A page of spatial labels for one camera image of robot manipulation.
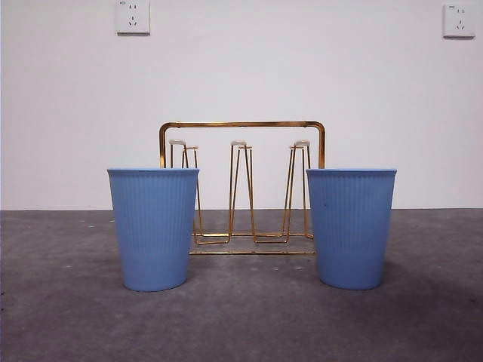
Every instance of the wall outlet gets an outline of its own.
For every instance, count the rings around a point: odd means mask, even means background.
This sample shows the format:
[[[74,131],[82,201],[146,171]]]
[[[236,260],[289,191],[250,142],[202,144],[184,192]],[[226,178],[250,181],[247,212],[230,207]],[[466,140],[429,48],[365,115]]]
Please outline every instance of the wall outlet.
[[[473,38],[475,36],[475,5],[446,4],[443,15],[445,38]]]
[[[149,34],[149,1],[117,0],[115,29],[118,34]]]

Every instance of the blue plastic cup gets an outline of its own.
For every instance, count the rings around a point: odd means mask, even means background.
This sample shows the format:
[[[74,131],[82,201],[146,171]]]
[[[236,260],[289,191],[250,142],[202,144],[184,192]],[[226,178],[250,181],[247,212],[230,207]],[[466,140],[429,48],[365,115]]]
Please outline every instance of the blue plastic cup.
[[[124,285],[157,291],[186,280],[198,169],[107,170]]]
[[[353,290],[381,283],[395,173],[307,170],[318,276],[324,283]]]

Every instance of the ribbed cup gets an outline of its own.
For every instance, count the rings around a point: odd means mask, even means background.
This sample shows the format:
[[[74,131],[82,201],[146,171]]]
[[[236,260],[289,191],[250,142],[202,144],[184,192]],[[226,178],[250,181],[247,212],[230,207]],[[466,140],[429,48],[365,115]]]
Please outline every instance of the ribbed cup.
[[[108,169],[124,284],[166,290],[186,280],[198,169]]]
[[[307,170],[318,275],[334,287],[377,287],[396,170]]]

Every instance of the blue cup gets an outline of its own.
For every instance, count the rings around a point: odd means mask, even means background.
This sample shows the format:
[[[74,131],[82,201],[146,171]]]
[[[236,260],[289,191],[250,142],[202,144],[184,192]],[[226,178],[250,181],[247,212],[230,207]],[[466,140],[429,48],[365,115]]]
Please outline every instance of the blue cup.
[[[383,276],[396,170],[309,169],[318,276],[366,290]]]
[[[107,170],[124,285],[174,288],[186,280],[198,169]]]

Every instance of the electrical socket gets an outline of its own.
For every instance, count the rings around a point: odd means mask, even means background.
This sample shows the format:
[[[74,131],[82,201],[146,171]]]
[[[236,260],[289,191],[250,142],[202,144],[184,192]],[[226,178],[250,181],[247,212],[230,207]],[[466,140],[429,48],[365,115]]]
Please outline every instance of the electrical socket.
[[[117,0],[115,29],[118,34],[149,34],[149,0]]]
[[[475,5],[446,4],[444,6],[443,36],[473,38],[475,36]]]

